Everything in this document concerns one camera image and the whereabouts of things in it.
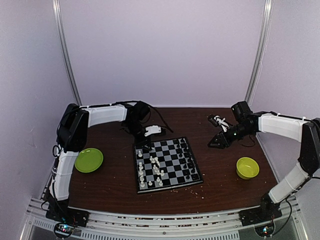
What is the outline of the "black white chessboard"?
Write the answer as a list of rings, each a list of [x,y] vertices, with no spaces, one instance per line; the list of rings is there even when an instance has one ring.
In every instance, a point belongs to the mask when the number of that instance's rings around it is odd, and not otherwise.
[[[204,182],[187,137],[133,145],[138,194],[182,188]]]

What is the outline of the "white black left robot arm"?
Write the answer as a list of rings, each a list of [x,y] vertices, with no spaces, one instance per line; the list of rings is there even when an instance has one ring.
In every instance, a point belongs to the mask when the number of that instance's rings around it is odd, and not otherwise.
[[[120,122],[138,144],[151,147],[151,136],[171,131],[166,121],[163,126],[143,126],[143,119],[153,106],[141,100],[118,101],[98,105],[70,103],[58,124],[56,145],[52,148],[55,162],[52,179],[46,193],[48,211],[61,222],[72,218],[69,205],[69,186],[73,167],[87,143],[88,129],[95,125]]]

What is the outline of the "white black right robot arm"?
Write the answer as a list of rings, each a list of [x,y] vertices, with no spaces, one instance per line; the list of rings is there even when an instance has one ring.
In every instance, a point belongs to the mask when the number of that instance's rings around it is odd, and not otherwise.
[[[208,116],[208,121],[221,129],[209,141],[208,147],[226,149],[246,136],[258,135],[261,141],[263,134],[271,139],[289,140],[284,146],[277,146],[274,155],[267,150],[272,145],[263,143],[262,148],[268,160],[282,160],[288,154],[295,158],[295,162],[290,164],[292,169],[287,170],[283,178],[261,197],[259,206],[239,212],[240,218],[249,222],[277,218],[281,216],[281,203],[297,193],[320,169],[320,119],[283,115],[274,111],[253,112],[246,101],[235,103],[231,110],[235,124],[219,115]]]

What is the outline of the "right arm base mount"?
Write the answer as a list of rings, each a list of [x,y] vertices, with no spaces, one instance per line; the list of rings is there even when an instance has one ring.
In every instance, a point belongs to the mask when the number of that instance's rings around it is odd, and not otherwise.
[[[274,220],[282,217],[280,210],[263,215],[258,207],[241,210],[238,214],[242,226],[253,226],[255,233],[262,238],[271,237],[276,232]]]

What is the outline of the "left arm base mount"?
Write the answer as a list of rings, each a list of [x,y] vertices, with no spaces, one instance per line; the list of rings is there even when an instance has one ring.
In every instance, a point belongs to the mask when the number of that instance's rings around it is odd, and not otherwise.
[[[89,212],[73,208],[67,209],[67,214],[55,213],[52,209],[47,210],[45,217],[56,221],[53,233],[60,239],[69,238],[78,227],[86,227],[89,220]]]

